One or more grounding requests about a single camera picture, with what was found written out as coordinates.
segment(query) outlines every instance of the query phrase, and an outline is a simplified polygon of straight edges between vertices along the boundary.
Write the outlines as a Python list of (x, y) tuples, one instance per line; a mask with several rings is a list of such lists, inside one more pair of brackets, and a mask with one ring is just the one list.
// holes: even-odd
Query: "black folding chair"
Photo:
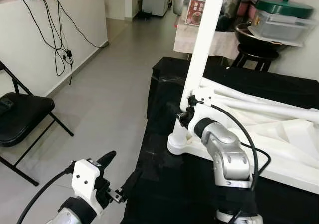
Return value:
[[(43, 133), (33, 142), (27, 151), (16, 161), (11, 164), (0, 156), (0, 162), (8, 168), (28, 180), (33, 185), (39, 183), (17, 168), (19, 162), (26, 154), (35, 146), (41, 137), (49, 130), (49, 128), (57, 122), (70, 136), (74, 134), (54, 115), (52, 110), (55, 107), (54, 101), (51, 98), (34, 96), (31, 91), (0, 61), (0, 71), (5, 70), (11, 77), (15, 92), (5, 94), (0, 98), (2, 101), (2, 112), (0, 113), (0, 147), (12, 147), (21, 143), (48, 115), (53, 118), (50, 125)], [(19, 87), (25, 90), (26, 94), (20, 94)], [(8, 109), (3, 111), (3, 108), (9, 101)]]

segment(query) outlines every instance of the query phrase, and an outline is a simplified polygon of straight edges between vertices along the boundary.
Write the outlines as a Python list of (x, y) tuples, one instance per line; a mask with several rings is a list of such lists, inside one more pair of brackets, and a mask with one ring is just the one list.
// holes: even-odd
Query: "storage box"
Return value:
[(292, 16), (256, 11), (249, 31), (263, 40), (280, 42), (286, 45), (302, 46), (315, 22)]

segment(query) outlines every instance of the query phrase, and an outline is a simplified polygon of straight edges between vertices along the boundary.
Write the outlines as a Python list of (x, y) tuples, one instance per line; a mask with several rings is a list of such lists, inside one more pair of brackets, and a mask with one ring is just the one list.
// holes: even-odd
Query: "white wall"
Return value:
[(125, 0), (124, 7), (125, 18), (134, 18), (139, 12), (138, 0)]
[(135, 17), (139, 12), (138, 0), (132, 0), (132, 17)]
[[(312, 6), (313, 19), (319, 21), (319, 0), (293, 0)], [(274, 61), (270, 72), (319, 81), (319, 26), (309, 35), (304, 47), (289, 47), (282, 51), (280, 59)]]
[(124, 20), (125, 0), (105, 0), (105, 13), (107, 18)]
[[(25, 0), (30, 6), (43, 35), (50, 43), (52, 33), (42, 0)], [(57, 21), (57, 2), (47, 0), (50, 11)], [(107, 41), (104, 0), (60, 0), (78, 27), (94, 44)], [(47, 95), (70, 73), (58, 77), (55, 73), (54, 50), (44, 44), (22, 0), (0, 0), (0, 59), (36, 95)], [(71, 21), (62, 16), (63, 31), (68, 47), (73, 53), (74, 68), (79, 67), (97, 48), (84, 40)], [(0, 72), (0, 96), (13, 91), (13, 85), (5, 72)]]
[(132, 18), (132, 0), (125, 0), (124, 16), (125, 18)]

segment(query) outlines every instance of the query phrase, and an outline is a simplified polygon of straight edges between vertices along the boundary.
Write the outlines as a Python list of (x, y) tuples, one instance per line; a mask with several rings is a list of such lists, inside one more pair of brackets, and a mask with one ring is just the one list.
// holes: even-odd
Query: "green lid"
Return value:
[(311, 6), (289, 0), (258, 0), (255, 7), (270, 14), (295, 16), (298, 18), (309, 18), (314, 10)]

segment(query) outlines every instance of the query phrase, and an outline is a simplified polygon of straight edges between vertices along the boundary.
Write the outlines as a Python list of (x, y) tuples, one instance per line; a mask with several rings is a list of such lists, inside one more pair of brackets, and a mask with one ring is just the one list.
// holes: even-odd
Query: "black table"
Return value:
[[(129, 198), (123, 224), (213, 224), (216, 193), (212, 162), (167, 150), (189, 61), (164, 57), (153, 67), (148, 99), (148, 124), (137, 167), (143, 169)], [(226, 69), (210, 61), (204, 76), (245, 92), (279, 102), (319, 109), (319, 83), (313, 80)], [(318, 224), (319, 197), (260, 178), (256, 189), (265, 224)]]

